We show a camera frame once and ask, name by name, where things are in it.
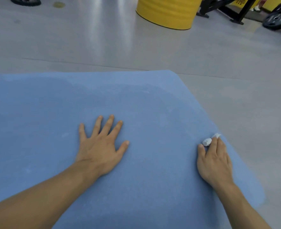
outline gray floor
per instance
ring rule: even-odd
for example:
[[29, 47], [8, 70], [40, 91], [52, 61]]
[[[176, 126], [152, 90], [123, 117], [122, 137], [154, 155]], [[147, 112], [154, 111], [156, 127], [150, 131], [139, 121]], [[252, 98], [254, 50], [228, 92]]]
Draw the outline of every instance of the gray floor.
[[0, 73], [176, 72], [259, 177], [267, 195], [259, 212], [281, 228], [281, 31], [216, 11], [191, 30], [170, 30], [139, 17], [137, 0], [42, 3], [0, 0]]

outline blue tabletop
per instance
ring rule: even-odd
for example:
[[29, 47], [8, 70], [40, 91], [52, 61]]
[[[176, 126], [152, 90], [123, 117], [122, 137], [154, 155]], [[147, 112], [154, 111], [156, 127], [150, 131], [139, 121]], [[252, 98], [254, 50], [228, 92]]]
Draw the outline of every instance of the blue tabletop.
[[[124, 121], [115, 145], [130, 146], [54, 228], [217, 228], [225, 212], [196, 170], [196, 147], [219, 130], [171, 71], [0, 75], [0, 201], [66, 169], [79, 123], [90, 135], [110, 114]], [[258, 207], [260, 183], [222, 139]]]

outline white wipe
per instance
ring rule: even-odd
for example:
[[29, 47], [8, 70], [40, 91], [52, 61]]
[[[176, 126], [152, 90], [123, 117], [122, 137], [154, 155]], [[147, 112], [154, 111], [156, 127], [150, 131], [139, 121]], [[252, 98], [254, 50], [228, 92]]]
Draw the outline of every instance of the white wipe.
[[216, 133], [215, 135], [212, 136], [212, 138], [213, 138], [213, 137], [216, 137], [216, 138], [218, 139], [220, 136], [221, 136], [221, 134]]
[[211, 142], [212, 142], [212, 139], [211, 138], [207, 138], [207, 139], [205, 139], [202, 142], [202, 144], [203, 144], [203, 146], [209, 146]]

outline hand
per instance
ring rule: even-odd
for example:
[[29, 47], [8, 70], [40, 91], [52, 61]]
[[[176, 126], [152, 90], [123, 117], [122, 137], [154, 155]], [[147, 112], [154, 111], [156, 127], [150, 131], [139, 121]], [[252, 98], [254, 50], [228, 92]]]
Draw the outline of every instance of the hand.
[[111, 115], [103, 129], [100, 131], [102, 116], [96, 120], [93, 133], [87, 138], [84, 124], [79, 126], [80, 146], [76, 162], [88, 161], [99, 170], [99, 176], [109, 173], [121, 160], [128, 148], [129, 141], [124, 141], [120, 148], [115, 150], [115, 140], [120, 132], [123, 122], [119, 121], [114, 129], [112, 127], [114, 116]]
[[214, 189], [234, 183], [232, 162], [221, 138], [212, 139], [207, 153], [202, 144], [198, 146], [197, 168], [201, 177]]

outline black metal stand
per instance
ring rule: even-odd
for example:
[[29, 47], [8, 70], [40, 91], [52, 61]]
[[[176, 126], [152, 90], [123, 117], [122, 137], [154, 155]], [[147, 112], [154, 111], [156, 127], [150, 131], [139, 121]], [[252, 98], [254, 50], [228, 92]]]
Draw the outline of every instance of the black metal stand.
[[231, 22], [243, 25], [244, 23], [242, 22], [242, 19], [245, 17], [246, 13], [250, 10], [251, 6], [256, 0], [247, 0], [240, 13], [236, 13], [226, 6], [233, 1], [234, 0], [203, 0], [201, 3], [201, 9], [197, 13], [197, 16], [209, 18], [207, 13], [218, 9], [219, 11], [227, 15], [230, 18]]

